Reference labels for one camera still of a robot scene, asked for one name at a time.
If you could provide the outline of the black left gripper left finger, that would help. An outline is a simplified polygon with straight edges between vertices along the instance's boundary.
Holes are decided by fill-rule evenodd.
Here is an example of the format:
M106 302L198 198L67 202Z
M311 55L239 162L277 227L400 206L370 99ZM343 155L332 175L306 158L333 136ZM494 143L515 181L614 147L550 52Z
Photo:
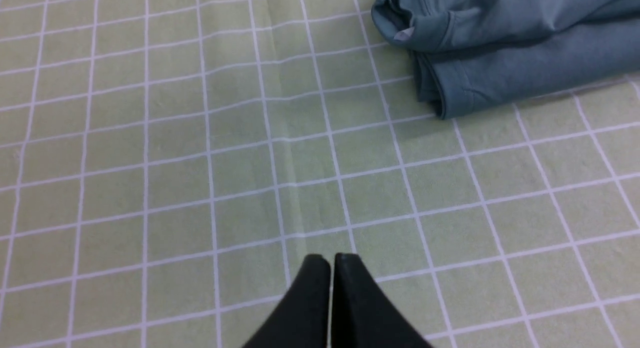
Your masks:
M328 342L330 264L309 254L282 300L244 347L325 347Z

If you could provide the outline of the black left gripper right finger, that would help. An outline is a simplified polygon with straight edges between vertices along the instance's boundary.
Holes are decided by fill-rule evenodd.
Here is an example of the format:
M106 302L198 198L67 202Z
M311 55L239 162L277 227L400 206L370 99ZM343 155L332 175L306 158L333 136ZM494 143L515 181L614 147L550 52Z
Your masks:
M361 257L334 257L332 347L431 347L396 309Z

